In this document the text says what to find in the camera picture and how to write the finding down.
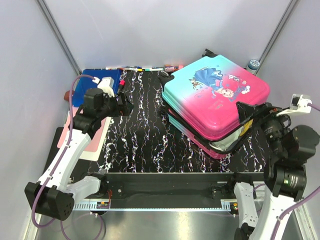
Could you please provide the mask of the white bra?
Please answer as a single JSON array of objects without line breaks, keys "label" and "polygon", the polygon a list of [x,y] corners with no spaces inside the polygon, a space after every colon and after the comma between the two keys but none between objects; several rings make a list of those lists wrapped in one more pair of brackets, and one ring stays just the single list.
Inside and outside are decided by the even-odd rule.
[{"label": "white bra", "polygon": [[241,133],[244,131],[244,127],[241,126],[232,132],[230,135],[226,136],[219,141],[211,141],[209,145],[215,149],[225,152],[233,143],[237,142],[240,138]]}]

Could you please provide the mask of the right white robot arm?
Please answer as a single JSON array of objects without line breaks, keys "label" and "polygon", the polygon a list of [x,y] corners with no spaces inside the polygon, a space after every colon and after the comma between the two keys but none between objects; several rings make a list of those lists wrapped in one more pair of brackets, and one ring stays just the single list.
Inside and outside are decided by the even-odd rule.
[{"label": "right white robot arm", "polygon": [[304,197],[307,186],[306,162],[316,154],[320,135],[310,126],[298,125],[290,129],[291,116],[309,114],[319,106],[308,99],[292,100],[285,109],[266,102],[260,105],[236,103],[239,122],[252,123],[250,129],[259,128],[268,142],[270,157],[266,161],[263,178],[264,198],[257,212],[254,186],[250,176],[235,173],[227,185],[228,195],[237,200],[239,226],[236,240],[280,240],[292,212],[315,197],[316,188]]}]

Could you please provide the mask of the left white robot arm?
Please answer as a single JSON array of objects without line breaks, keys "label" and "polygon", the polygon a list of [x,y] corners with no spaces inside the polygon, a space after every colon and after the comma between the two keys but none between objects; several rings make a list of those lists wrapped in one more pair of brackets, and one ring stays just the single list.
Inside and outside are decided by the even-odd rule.
[{"label": "left white robot arm", "polygon": [[64,143],[51,164],[36,183],[28,182],[24,189],[35,226],[41,226],[36,214],[64,221],[78,202],[90,195],[103,198],[108,193],[107,178],[101,173],[90,173],[75,183],[69,182],[70,175],[102,121],[129,116],[133,108],[123,91],[115,95],[100,88],[86,91],[83,104],[70,119]]}]

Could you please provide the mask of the pink teal hardshell suitcase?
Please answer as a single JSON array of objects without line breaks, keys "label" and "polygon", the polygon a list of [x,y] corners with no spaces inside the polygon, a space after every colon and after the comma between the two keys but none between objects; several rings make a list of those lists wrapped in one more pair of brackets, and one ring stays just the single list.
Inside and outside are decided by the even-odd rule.
[{"label": "pink teal hardshell suitcase", "polygon": [[209,145],[242,127],[236,102],[260,105],[270,94],[265,81],[209,49],[197,61],[168,74],[158,74],[163,111],[172,125],[214,159],[239,148],[249,132],[226,151]]}]

